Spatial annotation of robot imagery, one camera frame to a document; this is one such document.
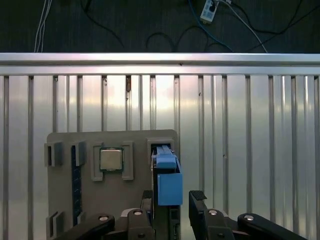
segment gray fixture plate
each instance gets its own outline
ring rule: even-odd
[[[58,144],[61,149],[57,156],[62,157],[53,159],[53,147],[51,151],[45,151],[49,216],[63,213],[63,217],[59,218],[63,219],[63,223],[55,225],[62,224],[63,231],[73,227],[72,146],[76,146],[76,162],[81,166],[82,212],[78,219],[83,221],[86,216],[97,213],[108,213],[117,219],[123,210],[139,208],[143,191],[152,188],[151,145],[162,143],[171,144],[179,157],[178,137],[174,130],[51,133],[45,148]],[[100,171],[99,146],[123,148],[122,172]],[[48,164],[48,153],[53,156],[52,163],[56,161],[60,164]],[[55,233],[52,234],[47,232],[47,238],[53,238]]]

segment corrugated metal wall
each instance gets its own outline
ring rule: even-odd
[[[149,129],[180,136],[183,240],[198,189],[320,239],[319,124],[314,76],[0,76],[0,239],[45,239],[49,133]]]

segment dark floor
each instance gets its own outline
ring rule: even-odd
[[[33,52],[43,2],[0,1],[0,52]],[[256,28],[280,31],[290,21],[299,0],[234,2],[246,10]],[[202,4],[203,0],[193,0],[195,7],[201,8]],[[319,0],[304,0],[296,19],[316,5],[320,5]],[[163,32],[176,42],[184,29],[196,25],[187,0],[93,0],[89,14],[115,31],[124,48],[109,32],[89,21],[80,7],[80,0],[53,0],[45,26],[43,51],[171,52],[169,42],[159,35],[150,39],[147,50],[148,36]],[[258,43],[226,7],[219,7],[214,23],[207,29],[237,53],[245,53]],[[262,40],[272,36],[258,35]],[[205,45],[206,35],[194,28],[184,35],[176,51],[203,52]],[[285,34],[266,43],[265,47],[270,53],[320,53],[320,7]],[[205,51],[229,52],[220,45],[213,45]],[[263,49],[258,47],[252,52],[263,53]]]

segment blue cable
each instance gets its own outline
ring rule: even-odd
[[[189,5],[190,5],[190,8],[191,8],[192,14],[193,14],[194,18],[196,19],[197,23],[199,24],[200,28],[202,28],[202,29],[206,32],[206,34],[208,34],[208,36],[209,36],[210,38],[212,38],[212,40],[214,40],[214,41],[216,41],[217,43],[225,46],[225,47],[228,48],[231,52],[234,52],[228,45],[226,45],[226,44],[224,44],[223,42],[217,40],[214,36],[212,36],[212,34],[211,34],[210,32],[208,32],[207,29],[205,29],[205,27],[201,24],[200,20],[199,20],[198,17],[197,17],[196,11],[195,11],[194,7],[192,6],[191,0],[188,0],[188,1],[189,1]]]

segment blue clip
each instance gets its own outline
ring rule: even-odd
[[[183,178],[180,163],[176,155],[166,146],[156,148],[156,167],[158,169],[175,170],[174,173],[157,175],[158,205],[178,206],[183,203]]]
[[[176,169],[176,155],[171,152],[171,149],[166,146],[158,146],[156,148],[156,167],[158,169]]]

